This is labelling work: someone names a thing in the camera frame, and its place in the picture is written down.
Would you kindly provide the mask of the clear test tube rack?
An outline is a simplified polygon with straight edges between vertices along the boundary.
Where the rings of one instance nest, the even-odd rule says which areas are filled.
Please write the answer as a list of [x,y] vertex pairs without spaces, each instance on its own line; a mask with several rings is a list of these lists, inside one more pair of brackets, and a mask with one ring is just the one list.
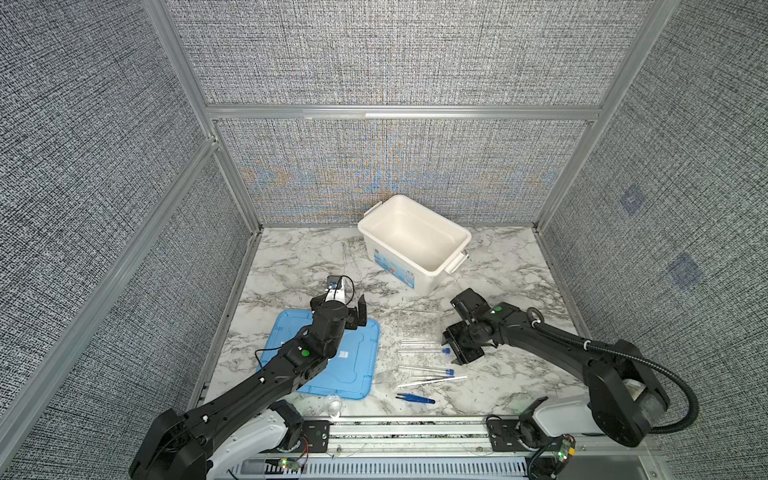
[[416,300],[392,309],[394,332],[405,343],[439,345],[444,329],[458,319],[450,302],[443,299]]

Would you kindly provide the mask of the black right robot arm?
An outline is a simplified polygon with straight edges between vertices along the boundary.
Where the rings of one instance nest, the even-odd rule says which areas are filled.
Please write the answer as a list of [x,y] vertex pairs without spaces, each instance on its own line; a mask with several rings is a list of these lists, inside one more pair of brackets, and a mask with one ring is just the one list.
[[451,305],[460,319],[445,329],[442,341],[455,354],[456,364],[480,359],[488,345],[508,345],[546,360],[585,385],[582,396],[544,396],[519,415],[517,435],[529,449],[565,434],[602,434],[636,447],[669,407],[653,370],[640,362],[639,350],[629,342],[593,343],[547,324],[534,307],[489,305],[472,289],[455,296]]

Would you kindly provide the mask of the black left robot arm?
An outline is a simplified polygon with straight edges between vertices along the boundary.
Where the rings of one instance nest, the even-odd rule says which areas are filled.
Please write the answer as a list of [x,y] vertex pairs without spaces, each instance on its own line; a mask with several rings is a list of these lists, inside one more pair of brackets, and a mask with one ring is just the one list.
[[320,374],[344,333],[367,324],[367,302],[355,307],[323,296],[310,302],[312,322],[278,348],[253,375],[185,413],[159,414],[139,447],[132,479],[214,479],[248,456],[249,443],[272,450],[301,417],[284,398]]

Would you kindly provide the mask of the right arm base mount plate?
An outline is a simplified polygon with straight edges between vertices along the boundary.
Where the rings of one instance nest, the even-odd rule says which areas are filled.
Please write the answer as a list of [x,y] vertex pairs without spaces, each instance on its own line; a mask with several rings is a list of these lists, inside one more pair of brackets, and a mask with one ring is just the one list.
[[489,415],[484,422],[493,452],[534,451],[541,445],[539,430],[530,419]]

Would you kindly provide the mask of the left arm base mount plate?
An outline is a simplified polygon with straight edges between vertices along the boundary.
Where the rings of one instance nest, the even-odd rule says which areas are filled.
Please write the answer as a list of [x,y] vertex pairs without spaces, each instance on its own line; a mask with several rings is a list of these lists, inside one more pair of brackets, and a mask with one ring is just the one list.
[[330,427],[327,420],[304,420],[301,429],[290,428],[286,438],[276,448],[266,450],[266,453],[284,453],[298,456],[305,451],[309,453],[326,453],[330,440]]

